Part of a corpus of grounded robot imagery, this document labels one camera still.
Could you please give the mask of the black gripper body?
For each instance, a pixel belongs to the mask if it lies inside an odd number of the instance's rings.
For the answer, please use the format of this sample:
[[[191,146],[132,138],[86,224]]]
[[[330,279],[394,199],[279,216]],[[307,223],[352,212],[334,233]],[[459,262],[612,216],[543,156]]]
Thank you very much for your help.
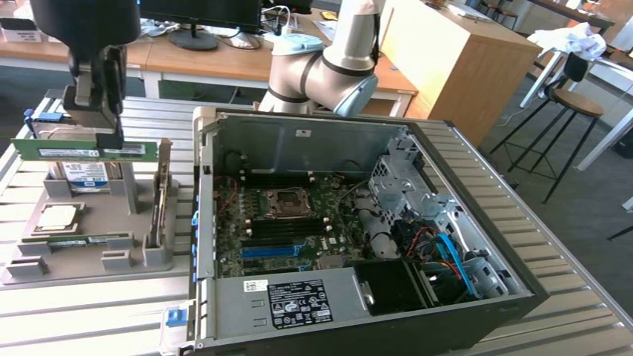
[[[135,1],[32,1],[31,8],[39,29],[68,47],[74,77],[104,49],[127,45],[140,35]]]

